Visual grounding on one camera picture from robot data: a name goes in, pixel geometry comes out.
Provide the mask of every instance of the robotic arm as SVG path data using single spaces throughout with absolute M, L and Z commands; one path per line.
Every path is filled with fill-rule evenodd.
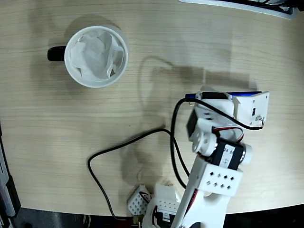
M 221 110 L 248 128 L 264 126 L 269 92 L 222 93 L 202 88 L 187 95 Z M 147 206 L 143 228 L 221 228 L 227 205 L 243 177 L 239 165 L 248 165 L 250 145 L 243 143 L 243 128 L 235 121 L 196 104 L 187 123 L 196 154 L 182 199 L 173 186 L 156 184 Z

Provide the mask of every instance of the mug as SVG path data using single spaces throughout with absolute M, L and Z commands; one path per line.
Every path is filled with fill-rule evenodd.
M 109 79 L 99 82 L 88 81 L 81 76 L 81 72 L 78 68 L 74 67 L 70 61 L 70 50 L 74 47 L 79 38 L 81 38 L 85 33 L 92 30 L 104 30 L 109 32 L 116 40 L 120 43 L 124 50 L 123 62 L 120 68 L 116 73 L 111 75 Z M 51 47 L 47 51 L 47 59 L 49 61 L 64 61 L 66 65 L 66 69 L 71 77 L 77 81 L 79 84 L 90 87 L 90 88 L 102 88 L 105 86 L 109 86 L 116 82 L 125 72 L 129 60 L 129 45 L 127 42 L 127 38 L 123 34 L 123 32 L 113 26 L 113 25 L 101 25 L 101 26 L 90 26 L 87 28 L 83 28 L 82 30 L 75 33 L 71 39 L 68 41 L 66 46 L 57 46 Z

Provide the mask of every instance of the black mug handle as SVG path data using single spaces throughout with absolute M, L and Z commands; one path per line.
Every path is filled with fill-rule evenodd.
M 49 61 L 64 61 L 66 46 L 51 47 L 47 51 L 47 59 Z

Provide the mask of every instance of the blue component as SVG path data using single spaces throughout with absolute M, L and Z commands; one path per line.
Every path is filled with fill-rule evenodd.
M 256 94 L 260 94 L 262 91 L 249 91 L 249 92 L 228 92 L 228 94 L 234 96 L 252 96 Z
M 249 92 L 228 92 L 228 94 L 234 96 L 252 96 L 261 93 L 262 91 L 249 91 Z M 196 94 L 186 94 L 185 98 L 195 98 Z
M 195 98 L 196 94 L 186 94 L 185 98 Z

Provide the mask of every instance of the wooden table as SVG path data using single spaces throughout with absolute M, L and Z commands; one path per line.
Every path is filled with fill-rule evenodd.
M 264 130 L 245 134 L 254 157 L 228 212 L 304 203 L 303 19 L 177 0 L 1 1 L 0 121 L 22 206 L 109 215 L 87 158 L 143 131 L 169 128 L 175 103 L 204 84 L 271 93 Z M 79 29 L 101 24 L 126 34 L 130 61 L 118 82 L 91 89 L 46 54 Z M 176 136 L 189 169 L 190 111 L 182 106 Z M 173 183 L 182 193 L 168 139 L 158 133 L 93 161 L 116 215 L 127 214 L 139 184 Z

